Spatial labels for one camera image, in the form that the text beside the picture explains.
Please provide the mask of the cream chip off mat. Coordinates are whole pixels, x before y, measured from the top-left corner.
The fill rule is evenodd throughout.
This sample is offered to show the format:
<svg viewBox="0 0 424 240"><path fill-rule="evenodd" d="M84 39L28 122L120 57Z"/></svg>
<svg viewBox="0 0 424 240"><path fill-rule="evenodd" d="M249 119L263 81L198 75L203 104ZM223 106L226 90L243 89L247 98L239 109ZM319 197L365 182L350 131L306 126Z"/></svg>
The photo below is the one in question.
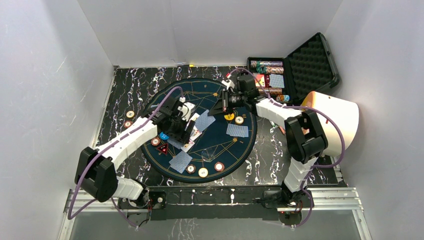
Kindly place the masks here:
<svg viewBox="0 0 424 240"><path fill-rule="evenodd" d="M126 112L126 117L132 119L135 116L135 112L133 110L129 110Z"/></svg>

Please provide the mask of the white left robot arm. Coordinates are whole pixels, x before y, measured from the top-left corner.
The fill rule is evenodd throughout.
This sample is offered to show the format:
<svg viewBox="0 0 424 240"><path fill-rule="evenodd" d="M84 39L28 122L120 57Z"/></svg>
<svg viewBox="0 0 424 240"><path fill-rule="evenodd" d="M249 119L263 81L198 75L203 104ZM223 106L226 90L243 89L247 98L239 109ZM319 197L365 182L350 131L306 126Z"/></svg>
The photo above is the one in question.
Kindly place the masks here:
<svg viewBox="0 0 424 240"><path fill-rule="evenodd" d="M119 166L142 145L160 133L187 144L195 121L191 119L195 104L168 97L157 107L149 108L126 130L108 143L84 148L79 157L75 184L98 202L110 198L128 199L137 208L149 203L146 186L137 180L117 176Z"/></svg>

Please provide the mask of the cream chip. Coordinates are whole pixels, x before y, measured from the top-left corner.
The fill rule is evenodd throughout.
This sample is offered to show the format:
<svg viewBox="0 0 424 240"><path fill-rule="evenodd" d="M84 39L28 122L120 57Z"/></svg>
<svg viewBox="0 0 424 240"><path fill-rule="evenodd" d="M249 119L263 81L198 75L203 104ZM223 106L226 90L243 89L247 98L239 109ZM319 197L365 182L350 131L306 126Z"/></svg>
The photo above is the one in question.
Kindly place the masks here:
<svg viewBox="0 0 424 240"><path fill-rule="evenodd" d="M201 177L201 178L206 178L206 177L209 175L209 171L208 171L208 169L207 169L207 168L205 168L205 167L201 167L201 168L198 170L198 175L199 175L199 177Z"/></svg>
<svg viewBox="0 0 424 240"><path fill-rule="evenodd" d="M243 118L242 116L237 116L237 117L234 119L234 122L235 122L237 125L242 125L242 124L244 123L244 118Z"/></svg>

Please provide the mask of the red chip off mat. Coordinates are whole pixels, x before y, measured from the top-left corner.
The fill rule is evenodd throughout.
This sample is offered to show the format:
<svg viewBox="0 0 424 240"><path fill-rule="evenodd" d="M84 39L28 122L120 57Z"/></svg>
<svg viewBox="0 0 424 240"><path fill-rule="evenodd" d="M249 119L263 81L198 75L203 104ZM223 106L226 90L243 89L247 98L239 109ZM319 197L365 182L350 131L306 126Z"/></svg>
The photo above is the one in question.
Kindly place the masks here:
<svg viewBox="0 0 424 240"><path fill-rule="evenodd" d="M124 122L123 126L127 129L133 125L133 122L130 120L127 120Z"/></svg>

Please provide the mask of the red triangle marker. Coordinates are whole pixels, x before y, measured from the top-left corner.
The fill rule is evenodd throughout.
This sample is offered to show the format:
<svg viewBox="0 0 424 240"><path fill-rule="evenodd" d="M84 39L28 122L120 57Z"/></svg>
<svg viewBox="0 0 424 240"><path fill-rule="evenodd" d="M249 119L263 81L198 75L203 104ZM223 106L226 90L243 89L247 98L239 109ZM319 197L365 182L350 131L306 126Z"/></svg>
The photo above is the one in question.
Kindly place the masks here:
<svg viewBox="0 0 424 240"><path fill-rule="evenodd" d="M168 151L169 151L169 144L168 143L162 144L162 145L158 146L156 149L161 154L164 154L166 156L168 154Z"/></svg>

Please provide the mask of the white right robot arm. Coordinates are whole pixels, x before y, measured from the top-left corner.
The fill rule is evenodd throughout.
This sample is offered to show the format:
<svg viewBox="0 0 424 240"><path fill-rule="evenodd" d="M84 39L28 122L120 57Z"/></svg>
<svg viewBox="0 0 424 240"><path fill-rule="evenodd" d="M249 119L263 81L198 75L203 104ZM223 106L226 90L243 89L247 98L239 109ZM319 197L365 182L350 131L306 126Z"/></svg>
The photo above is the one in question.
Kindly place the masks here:
<svg viewBox="0 0 424 240"><path fill-rule="evenodd" d="M224 88L209 110L210 116L230 114L234 109L244 107L285 130L290 155L288 173L281 185L281 192L266 198L264 202L279 201L282 205L295 207L307 193L307 178L313 165L329 145L317 113L309 109L299 110L262 95L254 77L248 75L241 76L236 82L224 79L221 83Z"/></svg>

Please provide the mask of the yellow big blind button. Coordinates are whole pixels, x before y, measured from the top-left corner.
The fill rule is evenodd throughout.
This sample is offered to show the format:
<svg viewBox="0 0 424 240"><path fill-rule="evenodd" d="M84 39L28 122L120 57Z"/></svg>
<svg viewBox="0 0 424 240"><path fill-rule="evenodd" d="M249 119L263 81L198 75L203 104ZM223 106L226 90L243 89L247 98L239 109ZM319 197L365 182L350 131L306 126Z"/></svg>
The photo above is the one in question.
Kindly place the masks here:
<svg viewBox="0 0 424 240"><path fill-rule="evenodd" d="M233 113L225 114L225 115L224 115L224 118L225 118L227 121L232 121L232 120L235 118L235 115L234 115Z"/></svg>

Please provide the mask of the red poker chip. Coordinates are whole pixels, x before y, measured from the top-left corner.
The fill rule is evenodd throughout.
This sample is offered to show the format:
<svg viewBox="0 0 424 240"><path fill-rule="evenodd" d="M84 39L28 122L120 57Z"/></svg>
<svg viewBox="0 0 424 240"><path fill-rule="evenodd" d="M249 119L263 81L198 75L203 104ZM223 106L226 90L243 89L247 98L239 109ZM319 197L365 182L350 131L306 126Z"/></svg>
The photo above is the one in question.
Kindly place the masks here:
<svg viewBox="0 0 424 240"><path fill-rule="evenodd" d="M151 139L150 144L154 147L159 146L161 144L161 139L159 137L154 137Z"/></svg>

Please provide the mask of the blue small blind button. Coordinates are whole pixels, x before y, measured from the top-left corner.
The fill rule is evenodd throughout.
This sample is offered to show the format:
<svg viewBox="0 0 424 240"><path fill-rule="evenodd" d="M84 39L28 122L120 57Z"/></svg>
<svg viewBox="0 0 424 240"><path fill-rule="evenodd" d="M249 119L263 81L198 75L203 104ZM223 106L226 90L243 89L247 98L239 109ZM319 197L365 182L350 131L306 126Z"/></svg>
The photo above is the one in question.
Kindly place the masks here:
<svg viewBox="0 0 424 240"><path fill-rule="evenodd" d="M160 134L159 134L159 137L162 139L162 140L168 140L170 137L168 136L168 135L166 135L165 133L163 133L163 132L161 132Z"/></svg>

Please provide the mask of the dealt card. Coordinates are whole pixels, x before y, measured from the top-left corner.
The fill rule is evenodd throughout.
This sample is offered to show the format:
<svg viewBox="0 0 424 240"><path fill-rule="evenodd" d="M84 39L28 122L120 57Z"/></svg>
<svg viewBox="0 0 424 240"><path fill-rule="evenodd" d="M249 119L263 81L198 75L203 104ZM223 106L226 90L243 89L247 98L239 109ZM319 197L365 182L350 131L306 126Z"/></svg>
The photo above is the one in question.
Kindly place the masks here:
<svg viewBox="0 0 424 240"><path fill-rule="evenodd" d="M228 124L226 134L231 137L247 138L249 136L249 128L245 125Z"/></svg>
<svg viewBox="0 0 424 240"><path fill-rule="evenodd" d="M182 174L186 167L190 164L192 159L193 157L190 156L188 153L186 153L185 151L180 151L175 157L173 157L169 161L169 164L172 169Z"/></svg>

